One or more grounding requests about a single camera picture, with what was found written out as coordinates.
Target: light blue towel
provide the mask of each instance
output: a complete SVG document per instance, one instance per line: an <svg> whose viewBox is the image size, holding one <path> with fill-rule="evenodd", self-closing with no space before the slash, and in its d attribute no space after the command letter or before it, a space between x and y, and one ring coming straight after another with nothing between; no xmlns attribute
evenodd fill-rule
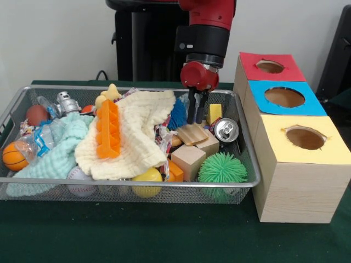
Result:
<svg viewBox="0 0 351 263"><path fill-rule="evenodd" d="M28 165L15 174L14 178L66 179L76 165L74 150L88 133L91 116L70 113L61 119L66 124L65 132L57 145L43 156L39 162ZM15 184L11 183L6 193L11 197L33 196L55 187L53 184Z"/></svg>

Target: green spiky ball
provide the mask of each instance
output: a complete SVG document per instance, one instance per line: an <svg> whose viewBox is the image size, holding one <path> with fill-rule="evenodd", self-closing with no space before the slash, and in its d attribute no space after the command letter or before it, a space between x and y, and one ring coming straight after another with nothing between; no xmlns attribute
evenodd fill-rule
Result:
<svg viewBox="0 0 351 263"><path fill-rule="evenodd" d="M199 182L246 182L245 166L233 155L216 153L208 157L199 172ZM203 188L206 195L219 203L226 203L230 195L224 188Z"/></svg>

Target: circular hole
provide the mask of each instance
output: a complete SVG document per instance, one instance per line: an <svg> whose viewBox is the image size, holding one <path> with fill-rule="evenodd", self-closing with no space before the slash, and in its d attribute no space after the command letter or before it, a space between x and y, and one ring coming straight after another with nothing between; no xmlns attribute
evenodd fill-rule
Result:
<svg viewBox="0 0 351 263"><path fill-rule="evenodd" d="M317 150L325 142L321 133L307 127L291 128L286 132L286 136L294 145L307 150Z"/></svg>
<svg viewBox="0 0 351 263"><path fill-rule="evenodd" d="M267 100L285 108L295 108L305 103L304 96L286 87L274 87L264 93Z"/></svg>
<svg viewBox="0 0 351 263"><path fill-rule="evenodd" d="M284 70L284 66L282 64L270 60L261 60L256 64L256 66L260 70L271 74L278 74Z"/></svg>

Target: red square lid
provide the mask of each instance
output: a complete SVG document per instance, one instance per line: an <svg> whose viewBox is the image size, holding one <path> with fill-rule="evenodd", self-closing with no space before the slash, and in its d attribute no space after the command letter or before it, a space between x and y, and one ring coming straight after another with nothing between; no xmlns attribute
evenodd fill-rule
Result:
<svg viewBox="0 0 351 263"><path fill-rule="evenodd" d="M262 55L240 52L240 59L249 81L306 82L292 55Z"/></svg>

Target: can pull tab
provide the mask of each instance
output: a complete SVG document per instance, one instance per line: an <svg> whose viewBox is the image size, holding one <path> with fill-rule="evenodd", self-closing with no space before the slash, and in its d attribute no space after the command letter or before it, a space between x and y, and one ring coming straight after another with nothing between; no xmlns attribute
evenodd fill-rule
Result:
<svg viewBox="0 0 351 263"><path fill-rule="evenodd" d="M225 126L223 126L223 128L220 130L220 134L221 136L223 136L224 138L228 139L231 132L233 131L233 125L231 125L230 123L227 123Z"/></svg>

